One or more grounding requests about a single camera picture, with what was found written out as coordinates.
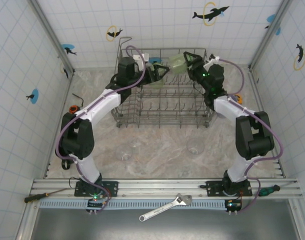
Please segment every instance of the dish rack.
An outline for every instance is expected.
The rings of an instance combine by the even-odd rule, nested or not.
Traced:
[[[119,59],[126,56],[126,48],[122,45],[131,37],[121,37],[117,51],[115,73]],[[140,48],[149,57],[160,58],[163,65],[168,65],[168,58],[185,51],[206,57],[205,48]],[[205,105],[202,94],[204,89],[195,84],[187,73],[173,74],[171,71],[162,80],[135,87],[131,95],[118,107],[111,111],[116,126],[122,125],[196,125],[209,127],[215,114]]]

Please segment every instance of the black cable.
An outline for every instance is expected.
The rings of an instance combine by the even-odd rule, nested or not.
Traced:
[[[80,97],[80,96],[74,94],[74,93],[73,93],[72,95],[74,95],[75,97],[77,97],[77,98],[79,98],[79,99],[82,100],[82,102],[81,102],[81,107],[83,107],[83,106],[84,106],[84,99],[83,99],[82,97]]]
[[[110,79],[110,82],[111,82],[111,83],[116,83],[115,78],[117,77],[117,75],[118,75],[118,73],[114,74],[114,75],[111,77],[111,79]]]
[[[239,191],[239,197],[235,198],[235,200],[238,200],[238,199],[243,199],[243,192],[242,191]]]
[[[69,187],[70,187],[71,189],[75,189],[76,187],[72,187],[72,186],[71,186],[71,179],[79,180],[79,178],[76,178],[76,177],[74,177],[74,176],[72,176],[71,178],[69,178],[69,181],[68,181]]]
[[[196,82],[194,81],[193,84],[192,84],[193,88],[194,88],[197,92],[199,92],[201,95],[203,95],[203,93],[202,93],[201,91],[199,91],[199,90],[196,89],[195,83],[196,83]]]

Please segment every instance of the blue circle decal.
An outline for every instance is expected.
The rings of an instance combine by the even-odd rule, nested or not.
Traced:
[[[67,43],[62,44],[61,46],[62,46],[63,49],[64,49],[64,48],[69,48],[69,49],[71,50],[71,49],[74,49],[74,48],[75,48],[74,45],[72,45],[72,44],[67,44]]]
[[[32,91],[31,95],[33,95],[33,97],[30,98],[31,103],[32,103],[32,104],[37,103],[37,100],[38,100],[38,97],[39,97],[38,89],[35,88],[35,89]]]

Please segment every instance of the metal frame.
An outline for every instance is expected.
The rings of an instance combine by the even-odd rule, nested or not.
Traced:
[[[273,39],[274,35],[276,34],[277,29],[280,27],[281,22],[289,9],[290,5],[292,4],[293,0],[283,0],[272,23],[268,28],[267,34],[264,36],[263,40],[261,41],[256,54],[254,55],[249,68],[255,69],[257,64],[259,63],[260,58],[264,54],[267,46],[269,45],[270,41]]]
[[[50,160],[51,160],[51,157],[52,157],[52,154],[55,152],[55,143],[56,143],[56,139],[57,139],[57,134],[58,132],[60,131],[60,128],[61,128],[61,123],[62,123],[62,113],[66,112],[64,111],[65,109],[65,104],[66,104],[66,101],[67,101],[67,97],[68,97],[68,93],[69,93],[69,90],[71,88],[71,84],[72,84],[72,79],[73,79],[73,76],[71,76],[69,78],[69,84],[67,86],[67,89],[64,93],[64,98],[62,100],[62,102],[60,103],[60,106],[61,106],[61,112],[60,112],[60,115],[58,116],[58,120],[57,120],[57,127],[55,129],[55,131],[53,132],[53,135],[52,135],[52,142],[51,142],[51,148],[50,150],[48,151],[47,153],[47,162],[45,163],[45,166],[42,168],[44,169],[44,173],[43,173],[43,177],[47,177],[47,172],[48,172],[48,167],[49,167],[49,164],[50,164]]]
[[[183,195],[192,195],[192,199],[195,201],[194,209],[206,209],[213,205],[213,209],[223,210],[222,201],[231,199],[231,197],[208,197],[205,189],[199,188],[199,185],[203,185],[205,181],[220,180],[220,179],[106,179],[109,181],[118,181],[119,189],[117,197],[111,199],[111,209],[151,209],[153,206],[147,206],[145,204],[137,204],[131,207],[128,203],[151,203],[155,202],[162,204],[168,200],[173,200],[177,193]],[[71,186],[74,188],[76,180],[71,179]],[[303,222],[303,213],[298,205],[298,200],[303,198],[300,185],[295,178],[261,178],[260,182],[262,187],[270,187],[275,184],[284,185],[291,183],[285,187],[282,187],[280,191],[274,192],[266,197],[259,197],[258,200],[281,200],[289,199],[289,204],[293,210],[294,223],[298,229],[300,239],[305,240],[305,224]],[[255,180],[250,180],[250,185],[255,193],[258,189],[258,183]],[[69,188],[69,179],[35,179],[32,185],[30,194],[49,193],[55,190]],[[89,209],[84,203],[88,198],[75,197],[74,189],[69,188],[61,192],[54,193],[49,197],[29,203],[27,205],[22,224],[20,225],[17,240],[30,239],[33,233],[33,229],[37,220],[39,208],[70,208],[76,209],[74,204],[78,204],[77,209]],[[252,199],[253,197],[245,196],[244,199]]]
[[[59,42],[53,28],[48,22],[38,0],[27,0],[27,2],[34,11],[34,14],[36,15],[37,19],[40,21],[40,24],[43,27],[44,31],[46,32],[46,35],[49,37],[52,46],[56,49],[56,52],[58,53],[59,58],[61,59],[62,64],[64,65],[64,68],[66,69],[66,71],[68,71],[69,75],[72,76],[74,73],[73,65],[69,61],[67,54],[62,48],[62,45]]]
[[[126,55],[123,45],[132,38],[121,37],[118,43],[115,70],[118,62]],[[182,54],[185,51],[199,54],[203,60],[207,57],[207,50],[201,47],[166,47],[166,48],[139,48],[142,53],[159,57],[162,65],[168,65],[168,58]],[[136,51],[129,50],[131,55]],[[141,88],[133,88],[131,95],[120,106],[114,108],[111,114],[116,125],[128,127],[129,124],[137,125],[196,125],[208,127],[215,114],[204,103],[203,88],[197,84],[194,86],[186,72],[173,74],[169,72],[162,80]]]
[[[248,72],[248,76],[249,76],[249,79],[250,79],[250,84],[251,84],[251,88],[252,88],[252,92],[254,93],[254,97],[255,97],[255,100],[256,100],[256,103],[257,103],[257,106],[258,106],[258,109],[260,111],[264,111],[264,105],[263,105],[263,102],[262,102],[262,99],[261,99],[261,96],[259,95],[259,91],[258,91],[258,88],[257,88],[257,85],[256,85],[256,81],[255,81],[255,78],[254,78],[254,75],[251,71]],[[278,153],[277,153],[277,149],[274,148],[272,150],[272,155],[273,156],[277,156]],[[278,163],[279,167],[277,167],[277,170],[279,170],[278,172],[280,172],[279,174],[285,178],[285,171],[284,171],[284,168],[281,164],[281,160],[280,158],[274,160]]]

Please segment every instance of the purple cable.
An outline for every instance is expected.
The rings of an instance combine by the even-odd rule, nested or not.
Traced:
[[[144,78],[144,76],[145,76],[145,72],[146,72],[146,63],[145,63],[145,59],[144,59],[142,53],[141,53],[136,47],[134,47],[134,46],[132,46],[132,45],[129,45],[129,46],[126,47],[126,53],[127,53],[128,56],[131,57],[131,55],[128,53],[128,49],[129,49],[129,48],[134,49],[134,50],[139,54],[139,56],[141,57],[141,60],[142,60],[142,62],[143,62],[143,70],[142,70],[142,74],[141,74],[140,78],[139,78],[135,83],[133,83],[132,85],[125,86],[125,87],[122,87],[122,88],[119,88],[119,89],[110,91],[109,93],[105,94],[103,97],[99,98],[96,102],[94,102],[91,106],[89,106],[89,107],[87,108],[87,111],[88,111],[88,112],[89,112],[94,106],[96,106],[97,104],[99,104],[104,98],[108,97],[109,95],[114,94],[114,93],[117,93],[117,92],[120,92],[120,91],[123,91],[123,90],[126,90],[126,89],[133,88],[133,87],[135,87],[136,85],[138,85],[138,84],[143,80],[143,78]],[[60,154],[60,152],[59,152],[59,143],[60,143],[60,140],[61,140],[61,138],[62,138],[64,132],[69,128],[69,126],[70,126],[71,124],[73,124],[75,121],[77,121],[79,118],[81,118],[81,117],[84,116],[85,114],[86,114],[86,112],[83,111],[82,113],[80,113],[78,116],[76,116],[75,118],[73,118],[70,122],[68,122],[68,123],[62,128],[62,130],[60,131],[60,133],[59,133],[59,135],[58,135],[58,137],[57,137],[57,139],[56,139],[56,142],[55,142],[55,146],[56,146],[55,151],[56,151],[57,156],[58,156],[60,159],[62,159],[62,160],[73,160],[73,162],[76,163],[76,168],[77,168],[78,173],[83,177],[83,179],[84,179],[87,183],[89,183],[90,185],[92,185],[92,186],[94,186],[94,187],[96,187],[96,188],[99,188],[99,189],[103,190],[103,191],[107,194],[107,201],[106,201],[106,203],[105,203],[105,204],[102,206],[102,208],[98,211],[98,212],[100,213],[100,212],[108,205],[108,202],[109,202],[109,200],[110,200],[108,191],[107,191],[104,187],[102,187],[102,186],[100,186],[100,185],[97,185],[97,184],[95,184],[95,183],[92,183],[91,181],[89,181],[89,180],[83,175],[83,173],[82,173],[82,171],[80,170],[80,167],[79,167],[79,165],[78,165],[77,159],[76,159],[75,157],[73,157],[73,156],[62,156],[62,155]]]
[[[267,160],[275,160],[275,159],[278,159],[280,158],[283,153],[284,153],[284,146],[282,144],[282,141],[281,139],[278,137],[278,135],[263,121],[261,120],[259,117],[257,117],[256,115],[252,114],[250,111],[248,111],[247,109],[245,109],[244,107],[242,107],[241,105],[239,105],[238,103],[234,102],[232,99],[228,99],[228,101],[234,105],[235,107],[239,108],[240,110],[243,110],[246,114],[248,114],[249,116],[251,116],[252,118],[254,118],[255,120],[257,120],[259,123],[261,123],[269,132],[271,132],[271,134],[275,137],[275,139],[277,140],[279,146],[280,146],[280,152],[277,156],[271,156],[271,157],[263,157],[263,158],[259,158],[259,159],[256,159],[254,160],[246,169],[246,171],[244,172],[244,175],[247,176],[249,170],[252,168],[252,166],[255,164],[255,163],[258,163],[258,162],[261,162],[261,161],[267,161]],[[259,180],[258,177],[248,177],[248,179],[250,180],[256,180],[258,182],[258,191],[256,193],[256,195],[254,196],[254,199],[246,206],[244,207],[243,209],[241,209],[239,212],[243,212],[245,211],[246,209],[248,209],[251,205],[253,205],[258,196],[259,196],[259,192],[261,190],[261,182]]]
[[[244,84],[245,84],[245,76],[244,76],[243,70],[240,68],[240,66],[238,66],[236,63],[233,63],[232,61],[228,61],[228,60],[221,59],[221,58],[219,58],[219,61],[222,61],[222,62],[224,62],[224,63],[228,63],[228,64],[231,64],[231,65],[234,65],[234,66],[239,70],[239,72],[241,73],[242,83],[241,83],[240,89],[239,89],[237,92],[229,93],[229,95],[235,95],[235,94],[240,93],[241,90],[242,90],[243,87],[244,87]]]

